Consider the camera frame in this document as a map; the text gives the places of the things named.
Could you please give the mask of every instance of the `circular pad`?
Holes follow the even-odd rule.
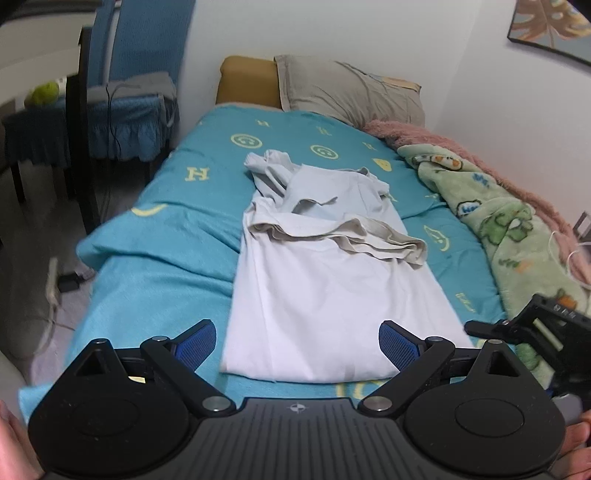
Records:
[[[458,473],[520,477],[548,468],[564,438],[564,421],[542,389],[500,375],[444,385],[419,395],[404,428],[436,463]]]
[[[178,397],[154,384],[97,377],[78,379],[67,396],[34,412],[29,434],[43,467],[120,478],[160,464],[181,445],[189,413]]]
[[[456,408],[456,421],[475,435],[499,438],[519,430],[524,418],[521,410],[507,401],[478,398]]]

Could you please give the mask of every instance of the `tan cushion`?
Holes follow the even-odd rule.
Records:
[[[420,85],[380,77],[340,61],[317,57],[275,57],[281,107],[331,116],[355,128],[371,120],[424,126]]]
[[[281,108],[274,61],[234,55],[223,61],[220,72],[216,103],[255,103]]]

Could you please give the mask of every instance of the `metal screw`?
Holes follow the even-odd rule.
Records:
[[[231,405],[230,402],[226,397],[214,396],[208,397],[203,400],[203,408],[209,411],[223,411],[227,410]]]
[[[374,397],[367,397],[363,404],[366,408],[373,411],[384,411],[388,410],[392,406],[392,400],[386,397],[376,395]]]

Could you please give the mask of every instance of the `power strip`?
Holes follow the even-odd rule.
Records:
[[[45,284],[45,297],[51,308],[58,308],[60,305],[61,293],[57,288],[58,276],[59,272],[57,271],[57,257],[51,257],[49,259],[47,282]]]

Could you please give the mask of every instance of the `white wall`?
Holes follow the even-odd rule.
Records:
[[[78,38],[95,15],[27,17],[0,27],[0,103],[78,70]]]
[[[591,67],[506,39],[515,0],[485,0],[439,117],[569,222],[591,211]]]
[[[214,102],[229,55],[284,53],[348,61],[423,86],[439,120],[482,0],[197,0],[180,76],[180,135]]]

